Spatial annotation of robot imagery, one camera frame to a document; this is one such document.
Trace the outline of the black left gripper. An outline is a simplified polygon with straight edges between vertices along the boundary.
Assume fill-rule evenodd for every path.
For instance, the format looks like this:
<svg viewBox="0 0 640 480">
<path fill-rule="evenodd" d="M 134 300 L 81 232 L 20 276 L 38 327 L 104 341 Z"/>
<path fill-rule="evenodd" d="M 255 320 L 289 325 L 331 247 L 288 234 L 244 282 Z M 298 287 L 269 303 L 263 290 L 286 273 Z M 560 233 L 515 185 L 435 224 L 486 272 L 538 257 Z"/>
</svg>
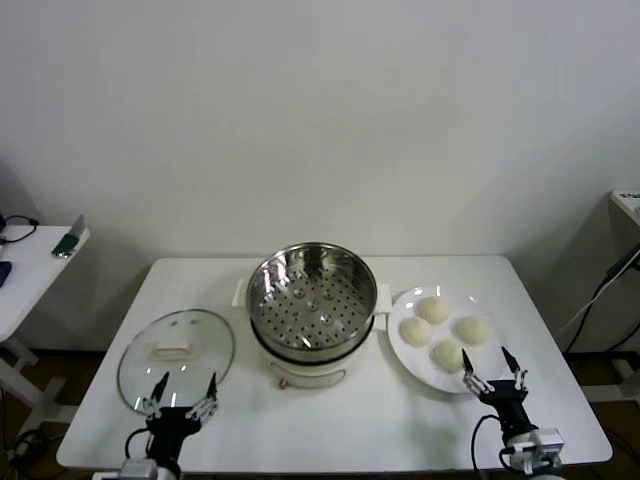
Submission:
<svg viewBox="0 0 640 480">
<path fill-rule="evenodd" d="M 217 373 L 213 372 L 203 399 L 190 407 L 161 407 L 169 379 L 165 372 L 148 397 L 140 397 L 134 410 L 147 417 L 152 441 L 148 457 L 159 466 L 177 466 L 185 439 L 198 433 L 218 409 Z"/>
</svg>

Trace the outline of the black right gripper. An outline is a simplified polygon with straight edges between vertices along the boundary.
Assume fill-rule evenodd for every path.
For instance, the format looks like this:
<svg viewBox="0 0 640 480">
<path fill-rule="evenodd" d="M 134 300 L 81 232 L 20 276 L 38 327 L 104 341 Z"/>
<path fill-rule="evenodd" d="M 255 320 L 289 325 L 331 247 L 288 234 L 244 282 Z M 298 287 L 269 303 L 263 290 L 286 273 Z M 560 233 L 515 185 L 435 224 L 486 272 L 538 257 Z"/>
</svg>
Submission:
<svg viewBox="0 0 640 480">
<path fill-rule="evenodd" d="M 528 395 L 526 385 L 528 371 L 521 368 L 515 356 L 505 346 L 501 347 L 501 351 L 513 375 L 513 380 L 485 382 L 475 373 L 469 356 L 462 349 L 464 370 L 462 381 L 483 404 L 489 405 L 496 411 L 502 436 L 516 437 L 531 431 L 531 421 L 523 405 Z"/>
</svg>

